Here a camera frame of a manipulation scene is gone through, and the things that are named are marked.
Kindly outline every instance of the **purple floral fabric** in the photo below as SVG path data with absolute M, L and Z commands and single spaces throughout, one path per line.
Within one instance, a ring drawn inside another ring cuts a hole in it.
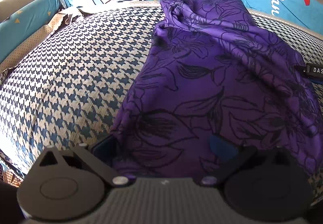
M 212 135 L 283 146 L 306 172 L 322 162 L 322 116 L 300 53 L 256 26 L 240 0 L 161 0 L 166 15 L 114 121 L 122 174 L 201 177 L 219 167 Z

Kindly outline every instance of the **black circular disc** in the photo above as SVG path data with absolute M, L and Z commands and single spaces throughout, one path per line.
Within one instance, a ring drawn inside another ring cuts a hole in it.
M 313 199 L 301 168 L 274 164 L 233 175 L 225 184 L 224 195 L 239 214 L 267 222 L 295 219 Z
M 21 184 L 17 198 L 22 210 L 35 219 L 74 219 L 95 208 L 104 196 L 104 183 L 88 171 L 47 166 L 34 175 Z

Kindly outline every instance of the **purple cloth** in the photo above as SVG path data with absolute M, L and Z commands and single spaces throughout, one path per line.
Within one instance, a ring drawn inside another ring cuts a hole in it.
M 117 117 L 122 174 L 201 177 L 219 167 L 209 139 L 284 146 L 306 172 L 322 162 L 322 115 L 295 70 L 300 53 L 256 26 L 240 0 L 161 0 L 166 15 Z

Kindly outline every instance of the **houndstooth upholstery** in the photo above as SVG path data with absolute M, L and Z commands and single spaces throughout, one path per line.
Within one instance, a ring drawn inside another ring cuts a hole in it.
M 45 145 L 71 148 L 109 134 L 146 60 L 153 27 L 163 18 L 158 7 L 91 15 L 57 31 L 20 62 L 0 89 L 0 143 L 4 137 L 11 140 L 19 169 L 27 172 Z M 321 40 L 274 20 L 253 18 L 306 62 L 323 63 Z M 315 89 L 323 111 L 323 87 Z M 319 172 L 312 183 L 319 196 Z

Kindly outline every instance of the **ribbed gray surface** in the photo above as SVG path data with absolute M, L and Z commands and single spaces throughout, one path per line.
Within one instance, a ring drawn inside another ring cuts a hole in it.
M 114 189 L 102 207 L 75 224 L 265 224 L 249 220 L 226 205 L 214 188 L 191 179 L 140 178 Z M 284 224 L 306 224 L 303 219 Z M 39 224 L 27 221 L 26 224 Z

